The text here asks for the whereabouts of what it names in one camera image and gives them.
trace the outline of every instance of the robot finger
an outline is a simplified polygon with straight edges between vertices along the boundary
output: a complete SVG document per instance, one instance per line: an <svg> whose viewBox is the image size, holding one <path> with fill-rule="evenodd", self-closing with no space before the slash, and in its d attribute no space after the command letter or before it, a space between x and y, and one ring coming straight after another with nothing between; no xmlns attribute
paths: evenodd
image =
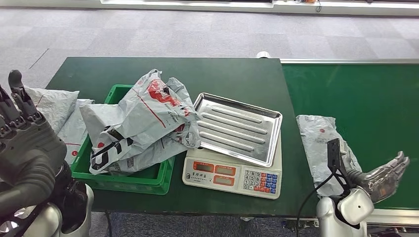
<svg viewBox="0 0 419 237"><path fill-rule="evenodd" d="M23 118L35 122L39 119L39 112L23 87L22 74L18 70L13 70L10 72L8 80L12 91L11 95L22 111Z"/></svg>
<svg viewBox="0 0 419 237"><path fill-rule="evenodd" d="M0 139L6 137L11 132L12 131L11 131L10 127L7 125L3 116L0 115Z"/></svg>
<svg viewBox="0 0 419 237"><path fill-rule="evenodd" d="M403 158L404 158L404 154L403 152L399 152L396 156L396 158L392 159L391 161L389 161L387 164L385 164L386 166L391 166L393 169L396 168L401 162L403 162Z"/></svg>
<svg viewBox="0 0 419 237"><path fill-rule="evenodd" d="M404 174L407 166L410 164L410 159L408 157L403 157L403 159L401 159L402 162L400 164L397 165L397 167L394 169L394 172L397 175L397 180L400 180L402 175Z"/></svg>
<svg viewBox="0 0 419 237"><path fill-rule="evenodd" d="M12 127L21 127L25 121L20 116L20 112L14 106L6 91L0 86L0 114L4 121Z"/></svg>

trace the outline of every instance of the digital scale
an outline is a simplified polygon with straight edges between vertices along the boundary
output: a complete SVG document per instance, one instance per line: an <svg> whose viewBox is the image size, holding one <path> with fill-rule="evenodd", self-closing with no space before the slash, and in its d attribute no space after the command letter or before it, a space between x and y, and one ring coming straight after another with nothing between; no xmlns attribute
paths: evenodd
<svg viewBox="0 0 419 237"><path fill-rule="evenodd" d="M186 185L277 199L282 153L279 112L202 93L195 110L201 148L189 150L183 165Z"/></svg>
<svg viewBox="0 0 419 237"><path fill-rule="evenodd" d="M188 150L182 180L186 185L277 199L282 180L281 139L270 168L254 166L205 148Z"/></svg>

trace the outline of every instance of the plastic crate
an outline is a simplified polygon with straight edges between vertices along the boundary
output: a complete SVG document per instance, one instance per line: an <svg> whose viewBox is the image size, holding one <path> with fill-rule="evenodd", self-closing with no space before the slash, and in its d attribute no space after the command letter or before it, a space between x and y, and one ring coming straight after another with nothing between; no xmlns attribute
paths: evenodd
<svg viewBox="0 0 419 237"><path fill-rule="evenodd" d="M132 85L114 85L106 97L105 104L118 103L131 87ZM87 136L71 166L75 179L85 182L93 189L155 195L165 195L169 191L174 157L127 177L93 175L89 172L91 147L92 143Z"/></svg>

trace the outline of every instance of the stainless steel tray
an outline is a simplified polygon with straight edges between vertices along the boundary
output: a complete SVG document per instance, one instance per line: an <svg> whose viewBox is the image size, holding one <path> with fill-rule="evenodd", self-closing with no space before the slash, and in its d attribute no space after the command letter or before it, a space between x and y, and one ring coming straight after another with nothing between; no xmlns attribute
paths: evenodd
<svg viewBox="0 0 419 237"><path fill-rule="evenodd" d="M271 167L282 114L239 101L201 93L195 110L201 146L263 167Z"/></svg>

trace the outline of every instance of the plastic mailer bag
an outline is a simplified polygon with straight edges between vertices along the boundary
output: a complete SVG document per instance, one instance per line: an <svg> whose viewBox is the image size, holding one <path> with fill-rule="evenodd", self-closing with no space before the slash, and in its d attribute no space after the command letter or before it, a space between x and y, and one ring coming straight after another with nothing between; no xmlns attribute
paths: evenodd
<svg viewBox="0 0 419 237"><path fill-rule="evenodd" d="M79 91L46 90L25 86L36 108L45 116L57 134L76 107Z"/></svg>
<svg viewBox="0 0 419 237"><path fill-rule="evenodd" d="M188 91L182 83L175 78L169 78L166 85L179 96L185 105L193 107ZM172 156L186 151L188 148L198 148L200 145L201 140L197 122L186 122L153 143L143 153L119 160L108 166L106 170L113 174L128 175L156 163L161 163Z"/></svg>
<svg viewBox="0 0 419 237"><path fill-rule="evenodd" d="M327 167L327 142L335 138L340 140L340 152L343 154L342 160L345 167L362 171L351 148L336 131L335 118L299 115L296 119L315 187L331 174ZM343 188L335 177L317 190L317 194L322 197L340 195L342 192Z"/></svg>
<svg viewBox="0 0 419 237"><path fill-rule="evenodd" d="M57 134L67 145L65 160L70 166L79 153L83 141L87 137L86 125L84 124L82 114L80 113L80 106L89 105L93 102L94 100L78 99L76 108Z"/></svg>
<svg viewBox="0 0 419 237"><path fill-rule="evenodd" d="M128 158L129 165L127 160L118 162L110 170L135 172L170 158L173 151L200 146L196 126L200 116L184 85L174 78L165 84L160 74L152 70L141 77L117 105L81 107L93 144L92 174L108 172L108 166ZM172 140L181 147L168 149Z"/></svg>

